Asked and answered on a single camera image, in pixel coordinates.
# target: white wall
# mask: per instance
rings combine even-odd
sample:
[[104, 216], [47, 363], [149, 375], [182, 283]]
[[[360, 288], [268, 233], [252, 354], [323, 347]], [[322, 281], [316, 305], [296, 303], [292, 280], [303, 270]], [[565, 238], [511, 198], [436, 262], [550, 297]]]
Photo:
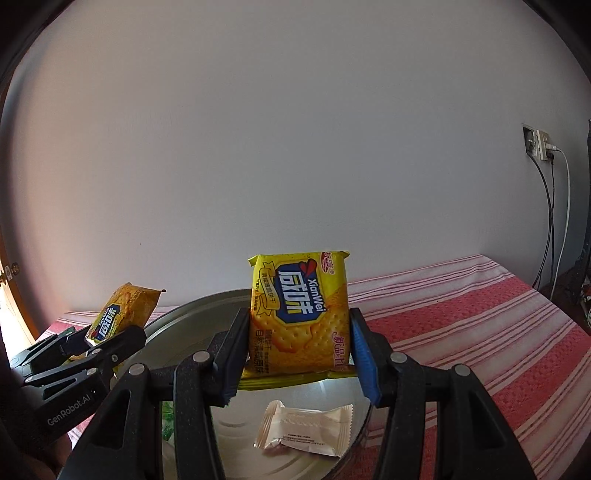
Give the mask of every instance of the white wall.
[[125, 281], [162, 305], [247, 287], [259, 252], [348, 249], [351, 279], [482, 253], [531, 282], [547, 211], [521, 123], [571, 161], [567, 267], [590, 117], [521, 0], [77, 0], [9, 92], [4, 221], [46, 322]]

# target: black cable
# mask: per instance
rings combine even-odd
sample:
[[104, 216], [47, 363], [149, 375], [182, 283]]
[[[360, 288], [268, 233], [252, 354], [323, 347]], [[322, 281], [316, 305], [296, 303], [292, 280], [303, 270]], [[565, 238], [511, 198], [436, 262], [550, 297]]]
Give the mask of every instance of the black cable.
[[535, 285], [538, 282], [541, 283], [542, 270], [544, 269], [544, 264], [546, 263], [546, 258], [548, 257], [548, 250], [550, 249], [550, 238], [552, 236], [552, 228], [554, 225], [554, 218], [552, 216], [552, 203], [550, 202], [550, 192], [548, 191], [548, 184], [546, 183], [546, 179], [544, 177], [544, 174], [542, 173], [542, 169], [540, 168], [540, 166], [538, 165], [538, 163], [536, 162], [534, 157], [532, 157], [529, 154], [528, 154], [528, 156], [531, 159], [531, 161], [534, 163], [535, 167], [538, 169], [540, 177], [542, 178], [542, 182], [544, 183], [544, 189], [546, 190], [546, 200], [548, 201], [548, 238], [546, 239], [546, 249], [544, 251], [544, 258], [542, 259], [542, 263], [540, 265], [540, 270], [538, 271], [538, 274], [536, 275], [535, 280], [531, 285], [532, 288], [535, 288]]

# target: wall outlet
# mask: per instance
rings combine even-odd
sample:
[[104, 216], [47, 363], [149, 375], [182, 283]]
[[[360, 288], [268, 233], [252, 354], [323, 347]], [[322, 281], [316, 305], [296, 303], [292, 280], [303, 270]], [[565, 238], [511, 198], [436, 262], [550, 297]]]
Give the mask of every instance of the wall outlet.
[[550, 136], [546, 132], [536, 130], [526, 124], [522, 124], [522, 126], [527, 154], [538, 161], [551, 161], [551, 156], [544, 146], [544, 144], [550, 143]]
[[550, 143], [550, 136], [546, 132], [542, 132], [542, 130], [536, 130], [535, 134], [538, 140], [540, 160], [550, 161], [550, 158], [548, 157], [548, 151], [546, 151], [546, 147], [544, 146], [544, 144]]
[[540, 160], [540, 147], [535, 129], [523, 124], [523, 140], [526, 153], [535, 160]]

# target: white candy wrapper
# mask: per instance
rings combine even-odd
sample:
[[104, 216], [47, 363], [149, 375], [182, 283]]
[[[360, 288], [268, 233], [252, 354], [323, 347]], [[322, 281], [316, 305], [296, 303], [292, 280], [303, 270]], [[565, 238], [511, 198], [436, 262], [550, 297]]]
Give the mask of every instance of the white candy wrapper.
[[351, 438], [353, 405], [329, 411], [287, 408], [273, 400], [265, 410], [255, 447], [286, 445], [297, 450], [342, 457]]

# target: metal screw head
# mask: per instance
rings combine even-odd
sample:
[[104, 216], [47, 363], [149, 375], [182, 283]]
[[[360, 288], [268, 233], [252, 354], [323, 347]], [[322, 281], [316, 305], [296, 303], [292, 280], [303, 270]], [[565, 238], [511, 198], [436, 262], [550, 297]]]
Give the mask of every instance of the metal screw head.
[[390, 354], [390, 360], [395, 364], [403, 364], [408, 360], [408, 357], [402, 352], [392, 352], [392, 354]]
[[466, 365], [459, 364], [459, 365], [456, 365], [453, 369], [461, 377], [467, 377], [468, 375], [470, 375], [470, 368], [467, 367]]
[[133, 376], [141, 375], [144, 370], [146, 370], [144, 364], [133, 364], [129, 367], [129, 373]]
[[197, 362], [198, 364], [202, 364], [209, 360], [209, 352], [205, 350], [199, 350], [193, 354], [193, 361]]

